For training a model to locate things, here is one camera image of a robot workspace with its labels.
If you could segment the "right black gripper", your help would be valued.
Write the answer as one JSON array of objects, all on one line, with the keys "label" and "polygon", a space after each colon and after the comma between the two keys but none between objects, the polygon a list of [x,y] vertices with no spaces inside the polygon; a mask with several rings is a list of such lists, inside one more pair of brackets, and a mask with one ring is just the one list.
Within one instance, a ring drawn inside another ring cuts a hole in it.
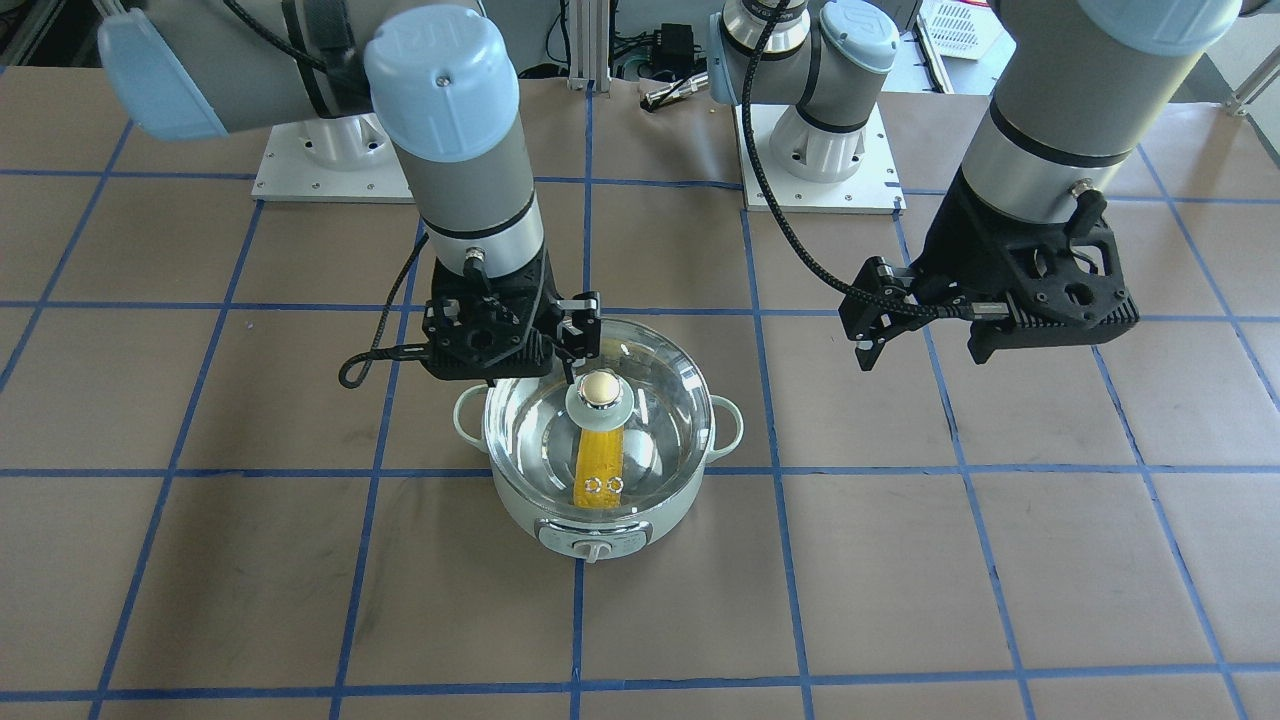
[{"label": "right black gripper", "polygon": [[541,378],[598,357],[602,296],[596,291],[562,297],[548,252],[518,270],[485,274],[481,260],[462,273],[436,261],[422,331],[422,366],[442,380]]}]

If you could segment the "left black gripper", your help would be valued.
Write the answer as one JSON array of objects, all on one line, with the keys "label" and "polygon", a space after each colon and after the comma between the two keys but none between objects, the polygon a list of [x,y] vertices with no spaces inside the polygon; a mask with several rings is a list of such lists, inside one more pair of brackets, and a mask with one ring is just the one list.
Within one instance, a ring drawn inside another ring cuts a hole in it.
[{"label": "left black gripper", "polygon": [[922,254],[909,266],[869,258],[840,305],[859,366],[870,370],[888,341],[943,318],[969,323],[978,364],[998,350],[1101,345],[1129,332],[1140,314],[1105,220],[1107,200],[1087,178],[1066,200],[1065,222],[1023,222],[957,176]]}]

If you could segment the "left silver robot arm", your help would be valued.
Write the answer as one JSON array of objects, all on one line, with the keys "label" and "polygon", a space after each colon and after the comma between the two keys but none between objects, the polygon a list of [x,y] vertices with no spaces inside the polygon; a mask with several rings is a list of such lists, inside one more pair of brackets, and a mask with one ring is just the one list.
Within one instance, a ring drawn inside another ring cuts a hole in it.
[{"label": "left silver robot arm", "polygon": [[1275,1],[993,1],[1015,42],[987,113],[908,266],[826,270],[785,219],[762,165],[835,183],[860,159],[893,67],[895,22],[868,1],[727,1],[710,18],[707,69],[742,110],[751,173],[803,263],[844,301],[870,370],[887,342],[938,319],[970,324],[974,363],[1002,348],[1101,345],[1140,319],[1105,188],[1203,51]]}]

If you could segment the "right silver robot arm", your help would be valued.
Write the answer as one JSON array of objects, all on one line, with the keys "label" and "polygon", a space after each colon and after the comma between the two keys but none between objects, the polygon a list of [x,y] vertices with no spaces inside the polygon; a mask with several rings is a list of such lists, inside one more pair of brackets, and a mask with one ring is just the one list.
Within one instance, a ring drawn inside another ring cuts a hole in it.
[{"label": "right silver robot arm", "polygon": [[556,288],[518,114],[517,72],[476,1],[145,1],[101,5],[99,55],[155,138],[224,137],[372,113],[435,254],[420,345],[380,360],[443,380],[541,378],[599,354],[600,296]]}]

